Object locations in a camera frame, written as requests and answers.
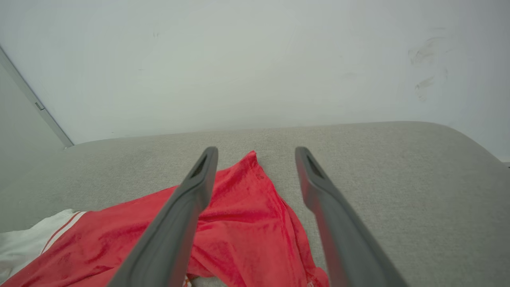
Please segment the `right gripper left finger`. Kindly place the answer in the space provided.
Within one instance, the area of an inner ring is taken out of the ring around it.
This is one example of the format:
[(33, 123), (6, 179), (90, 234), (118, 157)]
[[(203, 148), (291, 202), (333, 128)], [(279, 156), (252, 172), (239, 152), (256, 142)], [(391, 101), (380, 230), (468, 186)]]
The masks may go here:
[(211, 201), (218, 149), (207, 147), (110, 280), (110, 287), (181, 287), (199, 215)]

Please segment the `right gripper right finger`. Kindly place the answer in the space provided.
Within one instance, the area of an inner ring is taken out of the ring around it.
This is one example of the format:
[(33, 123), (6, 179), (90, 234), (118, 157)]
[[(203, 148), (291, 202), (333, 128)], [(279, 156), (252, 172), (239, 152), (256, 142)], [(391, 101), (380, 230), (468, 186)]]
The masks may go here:
[(295, 149), (306, 207), (314, 214), (332, 287), (406, 287), (407, 283), (311, 151)]

